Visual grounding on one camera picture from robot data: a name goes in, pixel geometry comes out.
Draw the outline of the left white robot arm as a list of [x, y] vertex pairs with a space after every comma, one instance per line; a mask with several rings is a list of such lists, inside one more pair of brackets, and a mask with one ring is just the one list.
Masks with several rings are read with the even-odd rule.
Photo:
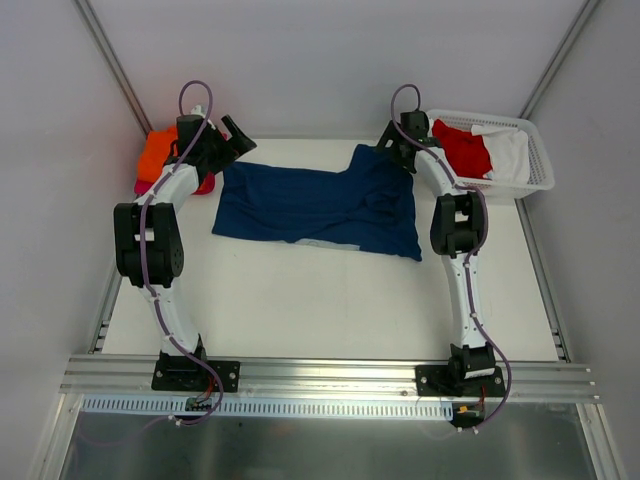
[[211, 361], [181, 292], [185, 254], [177, 214], [210, 175], [255, 149], [255, 142], [225, 115], [220, 126], [201, 114], [176, 120], [160, 177], [149, 190], [113, 211], [116, 266], [148, 302], [161, 338], [152, 379], [156, 391], [235, 392], [240, 364]]

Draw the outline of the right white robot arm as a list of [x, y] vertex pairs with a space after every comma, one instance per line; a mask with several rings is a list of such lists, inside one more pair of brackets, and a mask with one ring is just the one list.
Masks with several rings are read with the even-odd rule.
[[460, 182], [429, 135], [430, 122], [421, 110], [393, 117], [376, 150], [409, 173], [421, 176], [435, 197], [429, 232], [433, 252], [440, 256], [449, 282], [456, 340], [445, 368], [419, 377], [446, 395], [482, 392], [496, 373], [494, 346], [484, 325], [479, 295], [479, 253], [488, 234], [484, 196]]

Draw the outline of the blue t shirt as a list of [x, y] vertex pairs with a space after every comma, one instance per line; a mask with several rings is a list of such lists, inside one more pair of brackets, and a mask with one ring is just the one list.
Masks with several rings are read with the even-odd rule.
[[370, 146], [340, 172], [237, 162], [223, 178], [215, 235], [422, 259], [413, 178]]

